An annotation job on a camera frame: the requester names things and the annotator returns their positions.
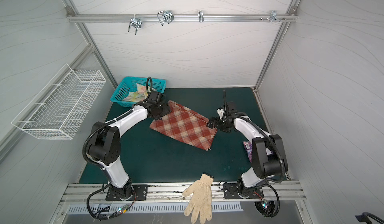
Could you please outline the floral skirt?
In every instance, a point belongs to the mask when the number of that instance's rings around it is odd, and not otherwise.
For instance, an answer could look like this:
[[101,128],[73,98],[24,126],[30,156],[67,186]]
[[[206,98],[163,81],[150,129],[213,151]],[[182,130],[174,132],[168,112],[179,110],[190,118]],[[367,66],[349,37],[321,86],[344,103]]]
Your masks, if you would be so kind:
[[148,97],[147,86],[136,84],[136,88],[136,91],[129,91],[128,96],[123,99],[124,102],[138,103]]

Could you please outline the red plaid skirt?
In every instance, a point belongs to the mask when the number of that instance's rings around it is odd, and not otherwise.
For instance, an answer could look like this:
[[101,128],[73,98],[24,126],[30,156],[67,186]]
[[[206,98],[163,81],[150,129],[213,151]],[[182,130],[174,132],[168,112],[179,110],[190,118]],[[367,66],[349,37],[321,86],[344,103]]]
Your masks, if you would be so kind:
[[171,112],[161,120],[153,121],[150,128],[184,144],[208,151],[213,143],[217,129],[207,126],[209,119],[169,100]]

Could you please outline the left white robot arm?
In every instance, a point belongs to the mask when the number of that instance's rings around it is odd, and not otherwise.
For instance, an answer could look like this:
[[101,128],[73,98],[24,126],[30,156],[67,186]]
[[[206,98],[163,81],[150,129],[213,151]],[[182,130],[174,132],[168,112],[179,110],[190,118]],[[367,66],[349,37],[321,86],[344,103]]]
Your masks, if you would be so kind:
[[147,97],[124,114],[105,123],[96,122],[82,149],[85,161],[101,169],[116,189],[129,185],[130,177],[121,162],[121,137],[147,118],[161,120],[171,113],[165,95],[154,90],[151,77],[146,80]]

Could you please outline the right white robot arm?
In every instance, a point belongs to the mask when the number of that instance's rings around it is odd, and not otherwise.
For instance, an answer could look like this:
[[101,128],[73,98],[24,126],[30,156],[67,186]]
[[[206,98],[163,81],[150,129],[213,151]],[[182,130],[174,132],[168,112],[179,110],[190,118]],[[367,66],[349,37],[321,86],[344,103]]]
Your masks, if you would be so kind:
[[218,109],[218,117],[210,118],[207,127],[230,133],[236,130],[252,144],[251,167],[240,177],[240,188],[258,188],[269,182],[281,183],[286,179],[288,162],[283,140],[256,125],[244,112],[239,112],[234,102],[227,102],[223,91],[224,104]]

